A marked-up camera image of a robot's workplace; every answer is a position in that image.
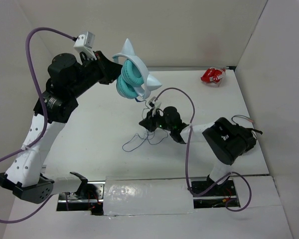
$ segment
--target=cat ear headphones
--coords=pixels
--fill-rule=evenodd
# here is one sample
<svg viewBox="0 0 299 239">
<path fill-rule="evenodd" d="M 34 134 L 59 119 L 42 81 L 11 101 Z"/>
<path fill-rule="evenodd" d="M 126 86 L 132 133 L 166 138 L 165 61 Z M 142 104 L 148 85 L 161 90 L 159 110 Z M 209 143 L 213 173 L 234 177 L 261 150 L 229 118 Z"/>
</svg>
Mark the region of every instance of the cat ear headphones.
<svg viewBox="0 0 299 239">
<path fill-rule="evenodd" d="M 209 86 L 219 86 L 226 76 L 226 69 L 209 68 L 205 74 L 200 78 L 201 81 Z"/>
<path fill-rule="evenodd" d="M 113 56 L 114 62 L 118 63 L 120 56 L 126 58 L 121 75 L 116 82 L 116 89 L 120 96 L 128 99 L 140 96 L 145 100 L 150 96 L 151 91 L 162 86 L 161 82 L 149 73 L 144 62 L 135 55 L 129 39 L 126 39 L 121 52 Z"/>
</svg>

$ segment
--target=white floor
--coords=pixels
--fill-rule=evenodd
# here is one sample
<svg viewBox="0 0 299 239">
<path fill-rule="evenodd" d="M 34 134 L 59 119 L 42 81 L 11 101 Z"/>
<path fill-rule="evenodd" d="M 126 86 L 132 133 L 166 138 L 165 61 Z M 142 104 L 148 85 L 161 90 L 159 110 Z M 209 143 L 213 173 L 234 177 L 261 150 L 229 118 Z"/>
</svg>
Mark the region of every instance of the white floor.
<svg viewBox="0 0 299 239">
<path fill-rule="evenodd" d="M 219 117 L 230 119 L 236 114 L 248 116 L 233 71 L 227 71 L 227 78 L 220 88 L 209 88 L 202 84 L 199 78 L 203 73 L 153 72 L 163 83 L 162 89 L 178 87 L 192 97 L 196 106 L 196 124 L 211 122 Z M 136 132 L 144 132 L 138 126 L 144 106 L 143 103 L 122 99 L 115 90 L 115 86 L 95 85 L 80 97 L 78 109 L 53 145 L 46 172 L 57 174 L 76 171 L 89 180 L 184 178 L 185 146 L 175 143 L 171 138 L 156 146 L 144 143 L 131 153 L 122 151 L 122 145 Z M 108 96 L 101 99 L 100 95 L 104 95 L 104 92 Z M 177 107 L 183 121 L 189 121 L 192 109 L 186 97 L 170 91 L 162 95 L 160 100 L 162 107 Z M 252 126 L 245 120 L 237 121 L 243 126 Z M 163 132 L 156 136 L 159 140 Z M 190 151 L 190 176 L 207 176 L 215 160 L 215 155 L 206 143 L 194 143 Z M 268 174 L 258 143 L 254 149 L 236 160 L 233 170 L 243 175 Z M 291 239 L 272 178 L 247 178 L 253 190 L 253 198 L 248 209 L 240 213 L 219 208 L 193 210 L 188 214 L 91 216 L 89 212 L 56 212 L 57 196 L 54 196 L 30 220 L 8 225 L 4 238 Z M 234 181 L 243 206 L 248 199 L 247 187 L 239 178 Z M 169 196 L 179 197 L 177 193 Z M 16 199 L 10 219 L 26 216 L 36 207 Z"/>
<path fill-rule="evenodd" d="M 178 87 L 192 97 L 196 115 L 195 124 L 203 124 L 220 117 L 230 119 L 233 115 L 248 116 L 235 74 L 227 76 L 219 88 L 201 83 L 204 71 L 153 72 L 163 86 L 152 96 L 167 88 Z M 184 122 L 189 122 L 192 107 L 189 100 L 177 91 L 167 91 L 161 97 L 162 108 L 175 106 Z M 56 139 L 50 155 L 46 173 L 58 174 L 76 171 L 89 180 L 105 180 L 106 177 L 182 178 L 184 177 L 185 145 L 175 143 L 170 137 L 159 145 L 145 142 L 137 150 L 127 153 L 122 145 L 135 133 L 145 130 L 138 125 L 142 120 L 144 103 L 136 103 L 120 97 L 115 85 L 96 84 L 79 99 L 79 107 Z M 252 124 L 237 119 L 246 127 Z M 153 142 L 158 142 L 165 132 L 157 130 Z M 132 149 L 140 143 L 127 145 Z M 189 173 L 192 177 L 207 176 L 216 157 L 207 143 L 193 143 L 190 149 Z M 233 170 L 244 175 L 267 174 L 268 169 L 259 147 L 239 157 Z"/>
</svg>

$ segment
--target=white wall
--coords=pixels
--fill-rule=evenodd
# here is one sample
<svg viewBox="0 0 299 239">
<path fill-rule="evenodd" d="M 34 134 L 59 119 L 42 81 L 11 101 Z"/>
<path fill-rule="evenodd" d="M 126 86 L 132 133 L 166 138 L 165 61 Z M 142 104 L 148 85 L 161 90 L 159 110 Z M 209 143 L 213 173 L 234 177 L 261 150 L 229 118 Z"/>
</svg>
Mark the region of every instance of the white wall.
<svg viewBox="0 0 299 239">
<path fill-rule="evenodd" d="M 20 148 L 37 100 L 24 51 L 30 30 L 18 5 L 13 0 L 0 0 L 0 157 Z M 36 73 L 44 86 L 51 55 L 38 36 L 33 38 L 31 47 Z M 0 172 L 10 163 L 11 160 L 1 163 Z M 13 200 L 12 192 L 0 187 L 1 219 L 8 219 Z M 0 239 L 4 230 L 5 225 L 0 224 Z"/>
<path fill-rule="evenodd" d="M 89 30 L 111 57 L 129 37 L 148 66 L 237 65 L 267 0 L 18 0 L 34 26 Z M 47 35 L 53 55 L 72 45 Z"/>
<path fill-rule="evenodd" d="M 236 75 L 299 239 L 299 0 L 269 0 Z"/>
</svg>

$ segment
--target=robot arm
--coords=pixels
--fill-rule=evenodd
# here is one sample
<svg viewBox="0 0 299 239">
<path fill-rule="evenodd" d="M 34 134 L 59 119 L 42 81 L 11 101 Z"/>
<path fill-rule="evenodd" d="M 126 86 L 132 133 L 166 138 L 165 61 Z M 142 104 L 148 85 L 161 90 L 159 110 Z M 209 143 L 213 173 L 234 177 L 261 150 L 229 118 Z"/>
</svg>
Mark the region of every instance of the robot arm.
<svg viewBox="0 0 299 239">
<path fill-rule="evenodd" d="M 207 142 L 209 144 L 218 158 L 208 176 L 213 182 L 231 172 L 231 165 L 236 158 L 256 145 L 252 131 L 262 133 L 253 128 L 233 125 L 225 118 L 219 118 L 217 121 L 207 124 L 188 125 L 181 120 L 175 107 L 169 106 L 161 110 L 159 108 L 161 102 L 154 98 L 151 99 L 149 105 L 152 109 L 147 113 L 147 117 L 139 122 L 139 125 L 149 132 L 162 128 L 170 131 L 169 135 L 175 142 L 186 144 L 192 128 L 191 142 Z"/>
<path fill-rule="evenodd" d="M 87 179 L 76 172 L 57 176 L 43 175 L 41 169 L 56 137 L 78 107 L 76 99 L 95 83 L 108 85 L 121 75 L 122 65 L 108 60 L 101 51 L 92 50 L 94 38 L 92 33 L 85 32 L 75 41 L 74 48 L 79 52 L 82 64 L 69 53 L 62 53 L 53 58 L 48 67 L 50 79 L 46 83 L 46 91 L 42 93 L 48 113 L 46 132 L 37 144 L 26 148 L 43 130 L 43 109 L 38 100 L 34 107 L 30 130 L 22 144 L 24 151 L 17 155 L 5 173 L 0 173 L 0 186 L 11 190 L 22 200 L 39 204 L 51 194 L 62 192 L 80 194 L 80 191 L 87 187 Z M 128 46 L 126 43 L 123 46 L 123 53 L 133 49 L 131 43 L 129 41 L 128 43 Z M 151 90 L 159 88 L 161 83 L 148 73 L 144 63 L 134 51 L 132 58 L 141 74 L 152 79 L 145 82 L 143 93 L 139 90 L 143 98 L 148 97 Z"/>
</svg>

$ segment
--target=teal headphones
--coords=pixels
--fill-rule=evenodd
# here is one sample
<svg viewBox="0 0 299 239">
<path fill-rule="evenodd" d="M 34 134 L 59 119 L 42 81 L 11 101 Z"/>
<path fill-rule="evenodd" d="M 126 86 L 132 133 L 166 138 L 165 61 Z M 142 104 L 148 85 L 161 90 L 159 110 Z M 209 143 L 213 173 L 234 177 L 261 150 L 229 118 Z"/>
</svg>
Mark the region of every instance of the teal headphones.
<svg viewBox="0 0 299 239">
<path fill-rule="evenodd" d="M 121 75 L 116 81 L 118 93 L 128 99 L 139 96 L 133 87 L 140 87 L 144 83 L 140 71 L 132 61 L 126 60 L 121 70 Z"/>
</svg>

